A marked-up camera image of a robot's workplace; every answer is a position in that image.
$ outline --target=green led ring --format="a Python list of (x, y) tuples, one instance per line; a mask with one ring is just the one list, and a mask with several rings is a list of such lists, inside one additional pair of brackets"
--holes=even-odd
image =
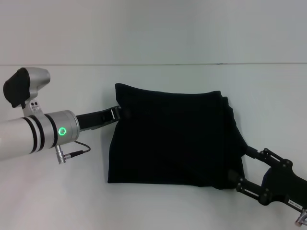
[(59, 135), (64, 136), (65, 134), (66, 134), (66, 128), (64, 127), (59, 128)]

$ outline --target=black cloth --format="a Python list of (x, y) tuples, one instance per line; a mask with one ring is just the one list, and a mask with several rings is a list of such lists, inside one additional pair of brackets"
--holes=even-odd
[(152, 92), (116, 84), (121, 119), (109, 151), (108, 183), (234, 188), (247, 145), (220, 91)]

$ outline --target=black cable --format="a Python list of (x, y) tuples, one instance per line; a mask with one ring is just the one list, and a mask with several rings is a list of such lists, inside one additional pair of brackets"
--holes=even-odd
[(76, 152), (71, 152), (69, 155), (70, 155), (70, 158), (73, 158), (73, 157), (76, 157), (76, 156), (79, 156), (79, 155), (81, 155), (81, 154), (84, 154), (84, 153), (86, 153), (86, 152), (89, 152), (89, 151), (91, 151), (91, 147), (89, 147), (88, 145), (86, 145), (86, 144), (83, 144), (83, 143), (81, 143), (81, 142), (78, 142), (78, 141), (75, 141), (77, 144), (79, 144), (79, 145), (83, 145), (83, 146), (85, 146), (85, 147), (87, 147), (88, 148), (88, 150), (79, 150), (79, 151), (76, 151)]
[(83, 153), (86, 153), (86, 152), (89, 152), (89, 151), (91, 151), (91, 147), (89, 147), (88, 145), (86, 145), (86, 144), (83, 144), (83, 143), (81, 143), (81, 142), (78, 142), (78, 141), (75, 141), (77, 144), (79, 144), (79, 145), (83, 145), (83, 146), (85, 146), (85, 147), (87, 147), (88, 148), (88, 150), (85, 150), (85, 151), (83, 151)]

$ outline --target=white wall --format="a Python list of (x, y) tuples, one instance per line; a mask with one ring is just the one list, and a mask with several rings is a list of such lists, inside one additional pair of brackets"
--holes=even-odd
[[(298, 0), (0, 0), (0, 85), (21, 66), (42, 65), (51, 74), (39, 92), (44, 112), (77, 115), (116, 105), (116, 82), (165, 92), (221, 90), (247, 143), (291, 159), (307, 178), (307, 65), (139, 66), (306, 62), (305, 7)], [(80, 93), (85, 88), (91, 90)], [(0, 105), (0, 120), (22, 116), (4, 96)], [(0, 162), (0, 229), (296, 229), (297, 211), (264, 207), (235, 191), (107, 184), (114, 127), (81, 133), (92, 151), (64, 165), (53, 149)], [(260, 184), (267, 169), (246, 158), (250, 180)]]

